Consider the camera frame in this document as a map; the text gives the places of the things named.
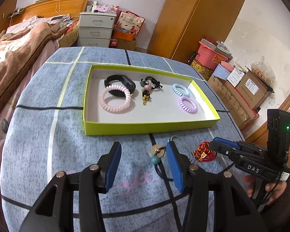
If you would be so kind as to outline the right human hand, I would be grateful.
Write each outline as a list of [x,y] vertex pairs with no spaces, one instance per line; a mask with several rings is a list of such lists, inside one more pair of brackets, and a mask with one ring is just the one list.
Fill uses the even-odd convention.
[[[256,182],[255,176],[246,175],[242,180],[249,184],[247,188],[247,195],[248,197],[252,197],[253,190],[255,188],[255,182]],[[279,182],[275,181],[275,182],[268,183],[265,186],[266,192],[270,192],[271,190],[273,191],[270,194],[270,199],[268,200],[266,205],[270,205],[274,203],[284,193],[284,191],[286,190],[286,187],[287,187],[287,182],[283,182],[283,181],[279,181]]]

